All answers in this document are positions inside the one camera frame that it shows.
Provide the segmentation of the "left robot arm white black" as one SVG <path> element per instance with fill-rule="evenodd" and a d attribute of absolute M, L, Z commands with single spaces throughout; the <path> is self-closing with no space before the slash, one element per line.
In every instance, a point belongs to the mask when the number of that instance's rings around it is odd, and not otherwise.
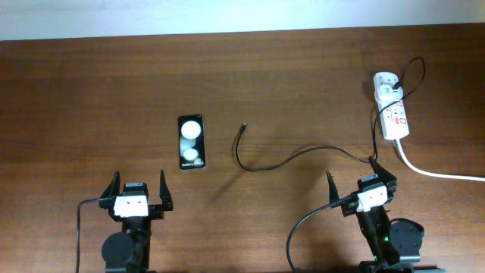
<path fill-rule="evenodd" d="M 164 172 L 160 173 L 160 204 L 149 204 L 145 183 L 120 184 L 117 172 L 101 195 L 99 206 L 121 223 L 121 231 L 110 235 L 102 245 L 106 272 L 143 273 L 149 271 L 152 222 L 162 220 L 174 209 Z"/>

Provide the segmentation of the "black Samsung Galaxy smartphone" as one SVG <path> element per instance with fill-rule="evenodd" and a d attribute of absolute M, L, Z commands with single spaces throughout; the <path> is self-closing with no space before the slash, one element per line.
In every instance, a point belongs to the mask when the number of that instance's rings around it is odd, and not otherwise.
<path fill-rule="evenodd" d="M 183 171 L 206 167 L 205 135 L 202 115 L 178 117 L 180 169 Z"/>

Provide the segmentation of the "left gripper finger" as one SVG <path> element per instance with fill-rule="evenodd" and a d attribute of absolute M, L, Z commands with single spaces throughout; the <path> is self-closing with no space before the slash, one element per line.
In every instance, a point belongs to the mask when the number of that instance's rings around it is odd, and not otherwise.
<path fill-rule="evenodd" d="M 163 206 L 172 206 L 173 205 L 171 192 L 169 191 L 169 189 L 167 187 L 166 178 L 165 178 L 163 170 L 161 170 L 161 173 L 160 173 L 159 196 L 160 196 L 160 199 L 162 201 Z"/>
<path fill-rule="evenodd" d="M 116 171 L 110 182 L 106 187 L 104 192 L 101 194 L 101 199 L 112 199 L 115 198 L 120 192 L 120 172 Z"/>

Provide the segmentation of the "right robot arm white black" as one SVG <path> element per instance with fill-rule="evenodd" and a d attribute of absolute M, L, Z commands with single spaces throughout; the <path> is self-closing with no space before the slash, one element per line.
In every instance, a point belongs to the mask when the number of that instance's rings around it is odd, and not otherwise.
<path fill-rule="evenodd" d="M 358 180 L 358 189 L 348 196 L 339 197 L 331 173 L 327 173 L 330 207 L 340 207 L 343 216 L 355 215 L 361 233 L 374 257 L 359 263 L 360 272 L 413 272 L 421 259 L 424 228 L 406 218 L 389 219 L 384 206 L 393 200 L 397 178 L 369 159 L 374 171 L 371 176 Z"/>

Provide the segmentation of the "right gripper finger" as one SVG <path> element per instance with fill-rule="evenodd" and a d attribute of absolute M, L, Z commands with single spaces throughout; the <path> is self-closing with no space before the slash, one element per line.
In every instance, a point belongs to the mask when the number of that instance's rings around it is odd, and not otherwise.
<path fill-rule="evenodd" d="M 329 203 L 333 204 L 338 202 L 340 200 L 340 197 L 338 194 L 338 189 L 333 179 L 333 175 L 329 171 L 326 172 L 326 175 L 327 175 L 327 182 L 329 186 Z"/>
<path fill-rule="evenodd" d="M 373 157 L 369 158 L 369 162 L 374 173 L 386 186 L 396 185 L 396 177 L 393 174 L 391 174 L 387 169 L 379 165 Z"/>

